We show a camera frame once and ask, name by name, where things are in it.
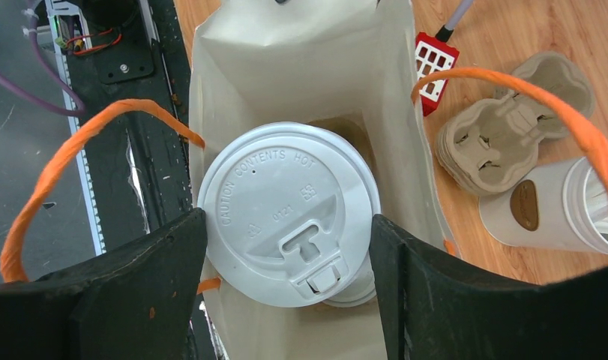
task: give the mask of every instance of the scratch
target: scratch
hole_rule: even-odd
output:
[[[12,112],[14,111],[14,105],[12,106],[12,108],[10,109],[10,112],[7,114],[7,118],[5,119],[4,123],[1,124],[0,126],[0,131],[4,128],[4,126],[7,124],[7,121],[10,120],[10,117],[12,116]]]

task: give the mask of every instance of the black metal plate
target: black metal plate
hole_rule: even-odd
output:
[[[100,30],[90,28],[92,34]],[[136,16],[128,27],[121,30],[122,39],[116,45],[92,55],[98,79],[106,85],[141,79],[154,73],[154,61],[149,48],[149,38],[142,17]],[[106,44],[107,37],[97,39],[93,45]],[[125,65],[127,71],[121,70]]]

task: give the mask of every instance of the disposable cup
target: disposable cup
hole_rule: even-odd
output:
[[[509,191],[480,198],[483,224],[505,245],[608,254],[587,209],[593,176],[585,157],[536,167]]]
[[[290,122],[258,127],[215,158],[197,205],[207,257],[246,296],[283,308],[375,296],[367,250],[379,192],[341,136]]]

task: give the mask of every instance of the white paper bag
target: white paper bag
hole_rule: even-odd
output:
[[[442,249],[453,237],[422,112],[410,100],[414,52],[408,0],[222,1],[193,42],[190,128],[207,143],[204,152],[190,148],[194,204],[208,166],[243,133],[269,122],[348,119],[369,137],[383,214]],[[202,278],[216,275],[206,260]],[[270,307],[226,282],[204,297],[232,360],[385,358],[375,301]]]

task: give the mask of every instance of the wood surface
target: wood surface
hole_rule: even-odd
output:
[[[459,0],[415,0],[416,30],[434,35]],[[187,54],[193,31],[219,6],[218,0],[175,0]],[[457,26],[449,45],[460,51],[457,66],[511,72],[544,50],[565,54],[591,80],[598,105],[593,123],[608,137],[608,0],[479,0]],[[426,117],[433,144],[438,129],[481,98],[493,86],[477,80],[451,81],[438,110]],[[582,156],[571,138],[540,146],[539,164]],[[481,268],[532,283],[545,284],[608,264],[608,256],[559,250],[508,247],[482,226],[478,198],[458,188],[436,160],[439,198],[460,252]]]

